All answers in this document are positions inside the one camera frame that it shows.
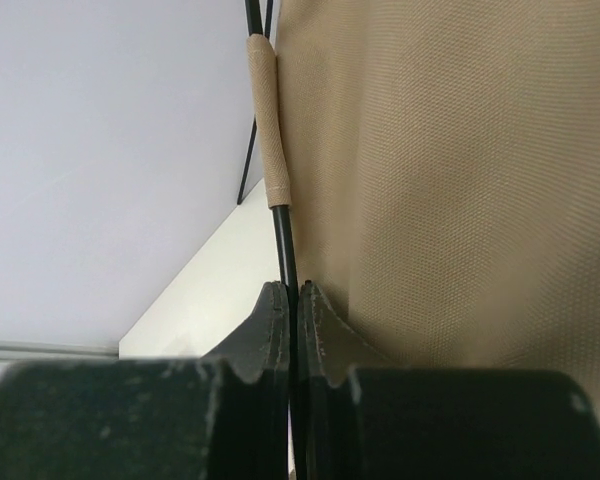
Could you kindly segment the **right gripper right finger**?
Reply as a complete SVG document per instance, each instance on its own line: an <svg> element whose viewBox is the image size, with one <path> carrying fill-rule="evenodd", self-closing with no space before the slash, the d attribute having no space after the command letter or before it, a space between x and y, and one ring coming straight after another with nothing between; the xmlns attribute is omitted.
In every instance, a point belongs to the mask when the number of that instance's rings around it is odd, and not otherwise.
<svg viewBox="0 0 600 480"><path fill-rule="evenodd" d="M561 373L396 366L313 283L297 335L301 479L600 479L600 425Z"/></svg>

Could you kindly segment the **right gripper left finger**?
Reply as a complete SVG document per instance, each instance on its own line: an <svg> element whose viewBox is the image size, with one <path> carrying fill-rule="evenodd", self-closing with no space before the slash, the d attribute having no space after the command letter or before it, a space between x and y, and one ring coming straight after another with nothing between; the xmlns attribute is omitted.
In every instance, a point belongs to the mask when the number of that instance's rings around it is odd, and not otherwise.
<svg viewBox="0 0 600 480"><path fill-rule="evenodd" d="M284 479L289 304L267 283L200 358L19 363L0 378L0 479Z"/></svg>

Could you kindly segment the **beige pet tent fabric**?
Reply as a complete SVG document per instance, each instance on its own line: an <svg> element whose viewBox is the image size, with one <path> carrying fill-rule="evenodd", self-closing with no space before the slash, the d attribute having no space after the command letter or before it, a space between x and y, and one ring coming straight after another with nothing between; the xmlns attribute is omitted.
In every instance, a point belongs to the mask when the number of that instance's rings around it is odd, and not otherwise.
<svg viewBox="0 0 600 480"><path fill-rule="evenodd" d="M385 356L600 390L600 1L250 5L271 205Z"/></svg>

